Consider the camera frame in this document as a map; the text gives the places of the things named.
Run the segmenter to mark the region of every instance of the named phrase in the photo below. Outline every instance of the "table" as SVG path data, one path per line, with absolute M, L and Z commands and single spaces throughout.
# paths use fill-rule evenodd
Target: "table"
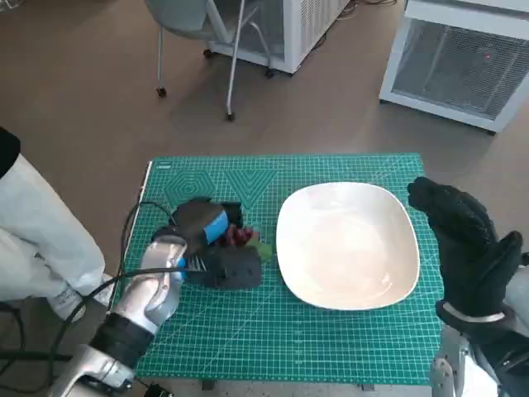
M 181 303 L 137 368 L 139 376 L 296 380 L 361 384 L 428 383 L 441 323 L 436 240 L 426 218 L 407 205 L 407 184 L 422 175 L 416 154 L 160 157 L 150 162 L 141 199 L 175 208 L 198 195 L 240 200 L 245 223 L 274 243 L 277 216 L 295 190 L 332 181 L 382 186 L 410 213 L 421 275 L 399 304 L 364 312 L 319 309 L 298 300 L 277 257 L 263 264 L 258 289 L 221 292 L 185 285 Z M 126 269 L 139 265 L 152 233 L 167 222 L 156 208 L 137 215 Z

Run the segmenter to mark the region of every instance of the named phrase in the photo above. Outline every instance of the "robotic arm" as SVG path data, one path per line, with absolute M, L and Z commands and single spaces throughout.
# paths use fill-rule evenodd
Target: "robotic arm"
M 242 227 L 239 203 L 194 198 L 180 205 L 169 225 L 152 237 L 141 269 L 170 269 L 187 264 L 186 270 L 194 273 L 188 277 L 175 271 L 133 277 L 92 341 L 79 347 L 48 396 L 102 397 L 129 390 L 138 361 L 163 323 L 176 312 L 185 277 L 186 282 L 212 288 L 259 285 L 260 257 L 254 247 L 209 247 L 230 224 Z
M 141 269 L 178 267 L 187 247 L 182 237 L 166 231 L 147 247 Z M 80 346 L 64 368 L 49 397 L 102 397 L 130 389 L 137 362 L 179 305 L 182 283 L 178 272 L 133 278 L 92 341 Z

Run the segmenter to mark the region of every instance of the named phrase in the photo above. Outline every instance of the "white sneaker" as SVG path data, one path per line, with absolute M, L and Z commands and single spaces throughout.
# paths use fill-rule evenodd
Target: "white sneaker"
M 110 275 L 108 275 L 107 273 L 103 273 L 102 274 L 102 278 L 101 278 L 101 284 L 103 283 L 106 283 L 107 281 L 109 281 L 112 277 Z M 108 307 L 108 304 L 110 304 L 110 297 L 112 295 L 112 291 L 114 290 L 114 287 L 116 286 L 116 284 L 112 284 L 112 285 L 109 285 L 107 288 L 105 288 L 103 291 L 101 291 L 99 294 L 97 294 L 96 296 L 94 296 L 94 300 L 96 302 L 99 302 L 100 304 L 102 304 L 103 306 L 105 307 Z
M 66 320 L 66 318 L 68 318 L 68 316 L 74 311 L 75 307 L 81 303 L 81 300 L 81 295 L 75 292 L 69 285 L 66 285 L 64 291 L 57 296 L 53 298 L 47 298 L 51 309 L 63 321 Z M 79 319 L 84 316 L 84 312 L 86 312 L 85 307 L 80 309 L 77 314 L 75 314 L 73 323 L 79 321 Z

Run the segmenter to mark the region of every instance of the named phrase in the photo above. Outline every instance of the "brown floor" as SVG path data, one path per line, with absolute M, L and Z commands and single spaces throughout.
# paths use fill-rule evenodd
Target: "brown floor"
M 529 232 L 529 105 L 495 138 L 379 105 L 401 14 L 402 6 L 360 7 L 354 18 L 332 27 L 292 78 L 267 80 L 260 68 L 240 63 L 237 121 L 228 123 L 229 60 L 207 62 L 199 42 L 167 37 L 169 96 L 156 97 L 156 27 L 142 1 L 28 0 L 0 13 L 0 123 L 22 139 L 25 156 L 93 234 L 109 272 L 116 269 L 123 218 L 147 161 L 157 155 L 414 151 L 430 177 L 479 197 L 500 234 Z M 30 347 L 45 349 L 57 322 L 45 304 L 29 306 Z M 96 308 L 89 312 L 89 318 L 101 315 Z M 62 351 L 92 329 L 89 320 L 81 322 Z M 20 364 L 11 378 L 29 386 L 41 373 L 39 366 Z M 248 391 L 252 387 L 229 384 L 222 393 L 345 393 L 338 386 L 267 384 Z

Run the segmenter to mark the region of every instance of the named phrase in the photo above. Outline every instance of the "black sleeve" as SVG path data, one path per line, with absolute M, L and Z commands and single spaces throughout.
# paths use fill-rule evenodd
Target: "black sleeve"
M 0 127 L 0 178 L 15 164 L 20 154 L 20 140 Z

